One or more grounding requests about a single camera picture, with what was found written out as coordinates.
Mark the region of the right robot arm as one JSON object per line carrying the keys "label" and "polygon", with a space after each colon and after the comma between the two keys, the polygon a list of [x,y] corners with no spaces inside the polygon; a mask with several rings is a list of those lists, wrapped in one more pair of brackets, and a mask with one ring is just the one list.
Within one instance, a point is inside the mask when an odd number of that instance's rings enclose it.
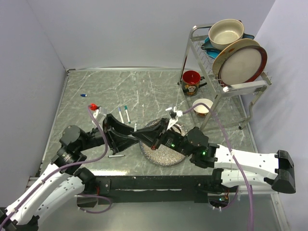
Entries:
{"label": "right robot arm", "polygon": [[296,192],[294,162],[287,151],[259,154],[230,149],[210,143],[209,138],[194,127],[182,136],[169,127],[169,120],[162,118],[154,125],[132,131],[132,136],[157,150],[164,146],[189,157],[200,168],[221,169],[221,175],[211,179],[211,188],[221,192],[226,187],[241,185],[270,185],[271,189],[286,194]]}

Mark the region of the white pen teal tip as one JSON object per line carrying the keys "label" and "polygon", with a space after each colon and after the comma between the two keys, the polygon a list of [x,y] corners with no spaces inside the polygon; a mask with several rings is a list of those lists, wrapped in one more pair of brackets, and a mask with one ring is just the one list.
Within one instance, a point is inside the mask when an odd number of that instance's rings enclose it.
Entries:
{"label": "white pen teal tip", "polygon": [[128,112],[128,107],[125,105],[124,109],[125,109],[125,113],[126,113],[126,116],[127,116],[128,123],[131,124],[131,120],[130,120],[130,116],[129,116],[129,112]]}

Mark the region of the white pen dark blue tip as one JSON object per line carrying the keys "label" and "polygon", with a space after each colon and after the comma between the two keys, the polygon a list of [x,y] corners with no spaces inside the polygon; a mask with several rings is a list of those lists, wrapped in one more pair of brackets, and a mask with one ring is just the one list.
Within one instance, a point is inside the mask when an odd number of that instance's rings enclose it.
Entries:
{"label": "white pen dark blue tip", "polygon": [[124,154],[119,154],[119,155],[109,155],[108,158],[121,158],[121,157],[125,157],[126,155]]}

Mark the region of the white pen light blue tip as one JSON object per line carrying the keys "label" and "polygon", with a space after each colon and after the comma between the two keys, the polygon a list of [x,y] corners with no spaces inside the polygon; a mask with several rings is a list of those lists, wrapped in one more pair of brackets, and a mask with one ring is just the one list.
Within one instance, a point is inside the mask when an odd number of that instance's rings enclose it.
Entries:
{"label": "white pen light blue tip", "polygon": [[124,118],[123,118],[122,111],[121,111],[120,107],[118,107],[118,113],[119,113],[119,116],[120,116],[121,123],[124,124],[125,122],[124,122]]}

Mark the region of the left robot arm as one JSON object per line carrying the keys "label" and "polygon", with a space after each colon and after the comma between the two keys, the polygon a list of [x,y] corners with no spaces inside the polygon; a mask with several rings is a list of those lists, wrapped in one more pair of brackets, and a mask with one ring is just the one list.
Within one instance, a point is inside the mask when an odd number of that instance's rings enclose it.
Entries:
{"label": "left robot arm", "polygon": [[96,187],[96,177],[82,164],[89,163],[82,153],[101,145],[120,152],[138,143],[131,135],[137,129],[117,121],[111,114],[100,126],[85,132],[76,125],[65,128],[61,148],[41,176],[12,204],[0,210],[0,229],[4,231],[36,231],[43,221],[63,203]]}

